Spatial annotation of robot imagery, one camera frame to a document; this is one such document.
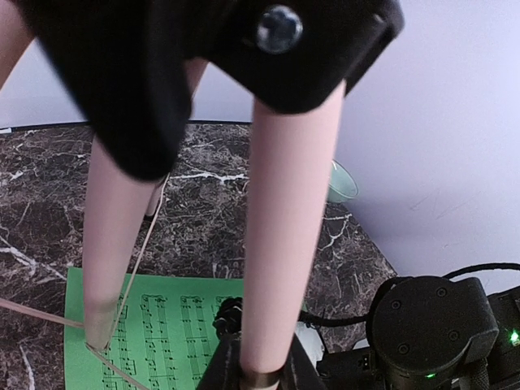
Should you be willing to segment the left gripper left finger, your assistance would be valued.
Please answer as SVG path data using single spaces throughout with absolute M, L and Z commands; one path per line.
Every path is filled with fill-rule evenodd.
M 240 390 L 241 338 L 223 336 L 204 372 L 197 390 Z

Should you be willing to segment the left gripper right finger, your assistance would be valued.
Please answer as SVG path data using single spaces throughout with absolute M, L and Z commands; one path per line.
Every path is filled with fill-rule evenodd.
M 308 358 L 301 342 L 294 336 L 280 378 L 279 388 L 283 390 L 326 390 L 317 371 Z

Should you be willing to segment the green sheet music page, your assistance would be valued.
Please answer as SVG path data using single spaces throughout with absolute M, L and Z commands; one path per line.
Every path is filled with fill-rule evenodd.
M 195 389 L 219 343 L 212 326 L 242 279 L 136 275 L 110 347 L 102 356 L 147 389 Z M 82 269 L 67 272 L 65 316 L 83 322 Z M 64 329 L 66 389 L 138 389 L 85 347 L 83 329 Z

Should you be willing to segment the pink perforated music stand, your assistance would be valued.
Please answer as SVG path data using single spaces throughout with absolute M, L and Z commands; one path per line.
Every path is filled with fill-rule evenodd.
M 275 389 L 305 296 L 344 97 L 404 26 L 397 1 L 4 1 L 1 77 L 38 39 L 90 122 L 85 343 L 106 349 L 141 220 L 158 209 L 208 64 L 254 97 L 240 359 Z

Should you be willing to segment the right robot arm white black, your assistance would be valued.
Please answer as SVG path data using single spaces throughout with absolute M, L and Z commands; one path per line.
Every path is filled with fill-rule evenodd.
M 311 327 L 366 326 L 368 345 L 325 354 L 318 377 L 328 389 L 517 389 L 519 289 L 487 295 L 474 274 L 518 268 L 484 263 L 443 276 L 394 277 L 363 316 L 301 312 Z

